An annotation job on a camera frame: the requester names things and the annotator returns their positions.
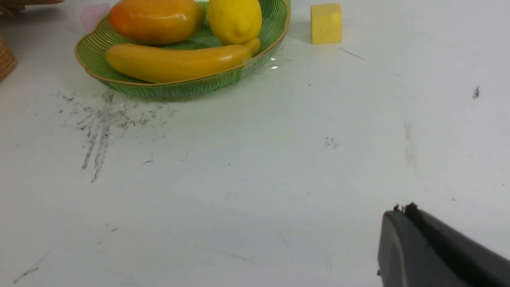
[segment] gray tool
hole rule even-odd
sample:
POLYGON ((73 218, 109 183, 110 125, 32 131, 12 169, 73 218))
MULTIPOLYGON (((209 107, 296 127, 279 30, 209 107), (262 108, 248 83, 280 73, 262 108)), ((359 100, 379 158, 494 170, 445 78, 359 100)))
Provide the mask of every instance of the gray tool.
POLYGON ((384 213, 377 259, 385 287, 510 287, 509 260, 414 203, 384 213))

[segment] green plastic basket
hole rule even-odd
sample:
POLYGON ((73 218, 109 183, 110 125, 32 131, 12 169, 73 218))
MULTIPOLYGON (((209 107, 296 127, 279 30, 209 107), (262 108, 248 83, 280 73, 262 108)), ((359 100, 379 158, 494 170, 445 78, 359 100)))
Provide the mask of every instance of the green plastic basket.
MULTIPOLYGON (((207 9, 208 2, 198 2, 207 9)), ((260 0, 260 4, 262 29, 259 38, 262 46, 253 60, 209 77, 192 81, 152 84, 118 73, 106 62, 105 51, 115 44, 133 42, 113 31, 108 16, 97 25, 94 32, 78 42, 75 48, 76 59, 89 75, 110 88, 145 99, 177 100, 210 92, 235 83, 266 64, 281 44, 289 27, 290 7, 286 0, 260 0)), ((222 44, 212 35, 206 18, 202 30, 192 38, 162 47, 192 50, 219 45, 222 44)))

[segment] yellow block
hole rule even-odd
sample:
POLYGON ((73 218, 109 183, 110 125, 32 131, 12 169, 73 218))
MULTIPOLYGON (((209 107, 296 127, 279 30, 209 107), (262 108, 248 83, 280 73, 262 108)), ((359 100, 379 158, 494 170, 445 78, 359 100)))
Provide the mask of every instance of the yellow block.
POLYGON ((342 8, 340 4, 312 5, 312 44, 339 43, 342 41, 342 8))

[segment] banana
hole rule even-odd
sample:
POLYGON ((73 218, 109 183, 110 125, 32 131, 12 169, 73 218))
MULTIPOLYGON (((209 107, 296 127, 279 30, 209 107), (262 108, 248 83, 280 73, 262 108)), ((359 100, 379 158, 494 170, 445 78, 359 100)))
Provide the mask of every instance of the banana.
POLYGON ((245 45, 187 51, 122 43, 110 47, 105 58, 121 74, 161 84, 194 80, 227 71, 251 59, 260 46, 257 38, 245 45))

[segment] lemon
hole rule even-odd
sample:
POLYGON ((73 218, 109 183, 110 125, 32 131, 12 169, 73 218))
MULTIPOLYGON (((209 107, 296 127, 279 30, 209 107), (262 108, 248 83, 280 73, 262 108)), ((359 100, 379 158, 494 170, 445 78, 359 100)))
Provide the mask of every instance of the lemon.
POLYGON ((244 45, 259 36, 259 0, 209 0, 207 18, 214 36, 226 45, 244 45))

